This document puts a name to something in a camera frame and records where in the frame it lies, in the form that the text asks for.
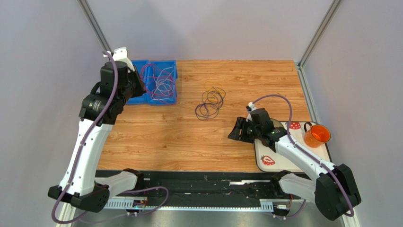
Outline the right blue plastic bin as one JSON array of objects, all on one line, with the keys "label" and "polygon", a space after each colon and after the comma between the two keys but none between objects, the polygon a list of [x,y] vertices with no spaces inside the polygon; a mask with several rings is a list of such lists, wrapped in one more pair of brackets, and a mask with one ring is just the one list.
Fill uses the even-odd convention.
[{"label": "right blue plastic bin", "polygon": [[177,103],[177,65],[175,60],[150,61],[144,74],[149,105]]}]

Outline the aluminium frame post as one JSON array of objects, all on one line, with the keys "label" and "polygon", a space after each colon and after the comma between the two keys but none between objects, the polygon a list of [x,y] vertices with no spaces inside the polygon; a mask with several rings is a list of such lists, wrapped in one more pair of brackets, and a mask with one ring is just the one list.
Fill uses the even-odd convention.
[{"label": "aluminium frame post", "polygon": [[322,38],[323,34],[325,33],[327,27],[329,26],[331,20],[337,13],[340,5],[343,3],[343,0],[333,0],[329,9],[327,10],[324,18],[322,19],[321,23],[319,24],[315,34],[313,35],[310,43],[308,44],[306,50],[304,51],[300,61],[298,62],[298,67],[303,69],[304,66],[307,64],[310,56],[314,52],[314,49],[318,45],[320,39]]},{"label": "aluminium frame post", "polygon": [[84,15],[86,16],[89,24],[91,25],[102,49],[104,51],[112,51],[112,48],[110,47],[106,39],[106,36],[104,35],[89,2],[87,0],[77,0],[77,2],[79,3]]}]

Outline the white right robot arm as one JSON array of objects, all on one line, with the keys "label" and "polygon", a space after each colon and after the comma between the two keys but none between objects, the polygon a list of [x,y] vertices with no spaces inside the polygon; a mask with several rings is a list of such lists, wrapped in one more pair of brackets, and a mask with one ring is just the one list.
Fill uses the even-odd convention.
[{"label": "white right robot arm", "polygon": [[276,127],[263,109],[250,111],[248,118],[238,117],[229,139],[255,143],[271,150],[295,164],[308,178],[282,170],[271,177],[273,194],[296,195],[316,204],[328,220],[336,220],[353,212],[361,203],[361,196],[352,170],[320,158],[297,142],[284,127]]}]

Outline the orange plastic cup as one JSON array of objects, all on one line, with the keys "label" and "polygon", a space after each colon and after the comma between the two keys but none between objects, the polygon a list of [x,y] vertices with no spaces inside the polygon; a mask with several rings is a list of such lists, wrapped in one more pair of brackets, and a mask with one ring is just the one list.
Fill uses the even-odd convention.
[{"label": "orange plastic cup", "polygon": [[331,138],[330,131],[323,125],[306,122],[304,124],[304,142],[312,148],[327,143]]}]

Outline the beige ceramic bowl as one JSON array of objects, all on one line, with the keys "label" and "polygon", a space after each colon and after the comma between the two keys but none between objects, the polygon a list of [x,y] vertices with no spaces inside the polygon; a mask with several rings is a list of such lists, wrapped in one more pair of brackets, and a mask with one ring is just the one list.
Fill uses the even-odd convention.
[{"label": "beige ceramic bowl", "polygon": [[273,118],[271,118],[271,121],[273,123],[274,128],[278,128],[278,127],[284,128],[284,125],[280,121],[273,119]]}]

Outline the aluminium frame post right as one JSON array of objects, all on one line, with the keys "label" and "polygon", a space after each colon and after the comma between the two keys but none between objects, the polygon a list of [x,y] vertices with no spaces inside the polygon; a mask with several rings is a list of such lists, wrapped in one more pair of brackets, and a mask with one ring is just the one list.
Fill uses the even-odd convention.
[{"label": "aluminium frame post right", "polygon": [[314,49],[318,45],[320,39],[322,38],[323,34],[325,33],[327,27],[329,26],[331,20],[337,13],[340,5],[343,3],[343,0],[333,0],[329,9],[327,10],[324,18],[322,19],[321,23],[319,24],[315,34],[313,35],[310,43],[308,44],[306,50],[304,51],[300,61],[298,62],[298,67],[303,69],[304,66],[307,64],[310,56],[314,52]]}]

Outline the aluminium frame post left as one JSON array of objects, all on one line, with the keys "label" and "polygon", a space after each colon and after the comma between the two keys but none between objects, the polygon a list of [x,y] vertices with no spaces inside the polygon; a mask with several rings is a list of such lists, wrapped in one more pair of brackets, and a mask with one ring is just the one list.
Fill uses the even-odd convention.
[{"label": "aluminium frame post left", "polygon": [[112,48],[110,47],[106,39],[106,36],[104,35],[89,2],[87,0],[77,0],[77,2],[79,3],[84,15],[86,16],[89,24],[91,25],[102,49],[104,51],[112,51]]}]

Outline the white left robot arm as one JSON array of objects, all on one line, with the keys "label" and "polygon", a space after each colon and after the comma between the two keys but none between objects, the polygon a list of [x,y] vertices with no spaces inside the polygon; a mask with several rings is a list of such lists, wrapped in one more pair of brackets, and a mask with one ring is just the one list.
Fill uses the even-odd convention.
[{"label": "white left robot arm", "polygon": [[144,94],[144,83],[141,81],[137,68],[130,60],[116,60],[117,90],[104,116],[86,132],[99,116],[112,93],[114,86],[114,69],[112,62],[107,62],[100,70],[100,81],[92,88],[90,94],[82,101],[79,113],[79,133],[73,154],[81,149],[78,164],[74,165],[73,155],[63,179],[58,185],[50,187],[48,196],[58,199],[72,177],[70,187],[61,198],[78,209],[93,213],[100,212],[111,197],[125,191],[140,190],[144,187],[144,174],[126,168],[110,177],[96,177],[96,169],[105,141],[114,126],[117,116],[132,97]]}]

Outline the strawberry print mat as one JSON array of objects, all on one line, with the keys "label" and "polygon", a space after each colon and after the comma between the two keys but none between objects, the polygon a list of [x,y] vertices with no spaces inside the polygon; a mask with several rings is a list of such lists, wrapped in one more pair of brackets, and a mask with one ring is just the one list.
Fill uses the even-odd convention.
[{"label": "strawberry print mat", "polygon": [[[302,146],[306,147],[320,158],[330,161],[327,144],[322,144],[317,148],[309,147],[304,142],[305,130],[309,130],[310,126],[316,125],[315,122],[292,122],[290,127],[291,136],[294,140],[299,142]],[[262,172],[277,173],[282,170],[288,170],[294,173],[301,173],[294,163],[286,157],[272,151],[269,147],[262,145],[260,140],[254,141],[255,161],[257,168]]]}]

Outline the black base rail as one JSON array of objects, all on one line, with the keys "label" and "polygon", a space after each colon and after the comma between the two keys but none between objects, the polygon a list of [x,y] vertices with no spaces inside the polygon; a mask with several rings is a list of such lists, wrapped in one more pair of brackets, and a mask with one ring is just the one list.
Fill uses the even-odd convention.
[{"label": "black base rail", "polygon": [[299,208],[298,196],[272,194],[271,173],[262,172],[191,172],[143,171],[143,192],[149,206],[159,205],[167,196],[164,207],[178,208],[258,208],[261,200]]}]

